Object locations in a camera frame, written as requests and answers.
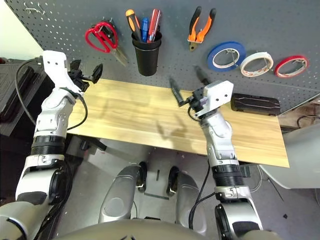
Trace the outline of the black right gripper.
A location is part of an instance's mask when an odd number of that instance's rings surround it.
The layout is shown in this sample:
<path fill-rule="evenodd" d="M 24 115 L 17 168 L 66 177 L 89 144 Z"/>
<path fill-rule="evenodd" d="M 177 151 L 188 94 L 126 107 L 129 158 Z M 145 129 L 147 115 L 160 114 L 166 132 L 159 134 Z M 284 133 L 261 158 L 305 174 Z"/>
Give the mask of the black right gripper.
<path fill-rule="evenodd" d="M 194 70 L 197 78 L 204 86 L 207 86 L 211 83 L 211 80 L 209 79 L 208 75 L 202 70 L 201 67 L 199 67 L 198 65 L 195 65 Z M 192 95 L 189 96 L 187 100 L 184 100 L 184 98 L 180 93 L 180 88 L 178 84 L 172 77 L 169 78 L 169 85 L 179 107 L 189 104 L 193 110 L 203 109 L 203 104 L 204 104 L 204 100 L 203 100 L 204 88 L 203 87 L 194 90 L 192 92 Z"/>

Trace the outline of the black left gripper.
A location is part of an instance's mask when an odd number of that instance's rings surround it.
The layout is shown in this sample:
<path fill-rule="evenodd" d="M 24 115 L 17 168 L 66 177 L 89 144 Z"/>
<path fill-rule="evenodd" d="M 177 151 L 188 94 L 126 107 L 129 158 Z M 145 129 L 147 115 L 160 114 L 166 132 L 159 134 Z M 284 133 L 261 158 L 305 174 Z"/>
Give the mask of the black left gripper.
<path fill-rule="evenodd" d="M 81 60 L 76 59 L 70 63 L 70 71 L 68 72 L 68 76 L 71 78 L 72 82 L 81 90 L 81 92 L 85 92 L 90 86 L 89 81 L 96 84 L 98 80 L 101 78 L 103 73 L 103 64 L 97 65 L 93 74 L 84 75 L 80 70 Z"/>

